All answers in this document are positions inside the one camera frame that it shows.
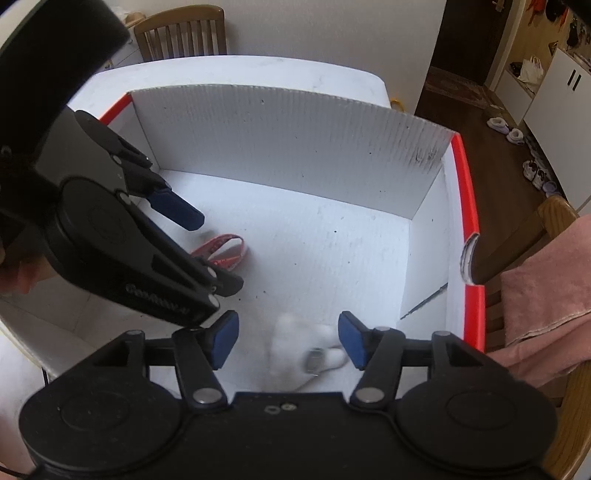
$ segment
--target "white slipper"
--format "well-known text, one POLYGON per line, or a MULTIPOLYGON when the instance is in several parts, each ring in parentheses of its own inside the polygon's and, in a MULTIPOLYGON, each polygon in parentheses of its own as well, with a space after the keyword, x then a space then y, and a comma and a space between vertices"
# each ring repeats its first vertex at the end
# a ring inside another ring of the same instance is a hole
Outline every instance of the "white slipper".
POLYGON ((514 145, 523 145, 523 132, 518 128, 514 128, 507 134, 507 140, 514 145))
POLYGON ((499 132, 500 134, 506 135, 509 133, 509 127, 507 126, 507 122, 505 122, 500 116, 494 116, 493 118, 489 118, 486 121, 486 124, 493 130, 499 132))

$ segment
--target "shoe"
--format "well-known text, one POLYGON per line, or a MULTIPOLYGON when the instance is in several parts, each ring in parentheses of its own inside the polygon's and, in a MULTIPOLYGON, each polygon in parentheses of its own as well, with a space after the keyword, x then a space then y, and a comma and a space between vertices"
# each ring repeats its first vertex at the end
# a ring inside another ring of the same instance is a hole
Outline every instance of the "shoe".
POLYGON ((542 185, 544 183, 546 183, 546 180, 548 179, 546 173, 544 170, 542 170, 541 168, 538 169, 537 172, 535 172, 535 176, 534 179, 532 181, 532 184, 534 184, 534 187, 538 190, 540 190, 542 188, 542 185))
POLYGON ((506 135, 509 133, 509 127, 500 116, 494 116, 486 121, 486 124, 493 130, 498 131, 500 134, 506 135))
POLYGON ((523 162, 523 176, 529 181, 534 179, 535 174, 539 169, 538 164, 533 160, 523 162))
POLYGON ((523 145, 523 132, 518 128, 514 128, 507 134, 507 140, 514 145, 523 145))

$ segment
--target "white cabinet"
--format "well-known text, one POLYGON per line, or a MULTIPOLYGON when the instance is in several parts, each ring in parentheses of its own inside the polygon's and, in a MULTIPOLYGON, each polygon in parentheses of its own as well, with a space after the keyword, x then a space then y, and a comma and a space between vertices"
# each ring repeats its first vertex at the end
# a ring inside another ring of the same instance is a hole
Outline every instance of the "white cabinet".
POLYGON ((519 125, 531 105, 534 94, 526 90, 525 86, 507 70, 503 71, 495 93, 503 102, 513 121, 519 125))
POLYGON ((557 50, 525 115, 564 189, 578 209, 591 195, 591 74, 557 50))

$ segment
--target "blue gripper pad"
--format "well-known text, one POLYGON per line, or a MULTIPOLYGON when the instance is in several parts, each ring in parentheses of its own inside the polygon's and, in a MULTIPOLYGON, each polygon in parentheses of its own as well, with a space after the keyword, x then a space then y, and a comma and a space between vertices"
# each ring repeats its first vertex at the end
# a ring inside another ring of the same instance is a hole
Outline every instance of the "blue gripper pad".
POLYGON ((185 230, 194 231, 205 222, 205 216, 190 203, 185 202, 171 189, 157 190, 147 200, 150 206, 185 230))
POLYGON ((236 340, 238 340, 239 325, 238 314, 234 310, 228 310, 206 330, 211 345, 209 364, 213 370, 223 367, 230 355, 236 340))
POLYGON ((363 370, 369 362, 365 339, 370 330, 351 312, 339 316, 339 340, 355 368, 363 370))

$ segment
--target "plastic bag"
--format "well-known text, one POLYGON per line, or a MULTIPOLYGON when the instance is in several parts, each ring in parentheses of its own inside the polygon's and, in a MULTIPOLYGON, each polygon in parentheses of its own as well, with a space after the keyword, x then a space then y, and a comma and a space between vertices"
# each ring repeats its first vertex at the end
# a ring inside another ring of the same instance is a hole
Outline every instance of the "plastic bag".
POLYGON ((542 67, 542 62, 540 62, 538 57, 532 56, 529 60, 523 60, 521 73, 518 77, 519 80, 531 85, 539 85, 542 82, 543 76, 544 68, 542 67))

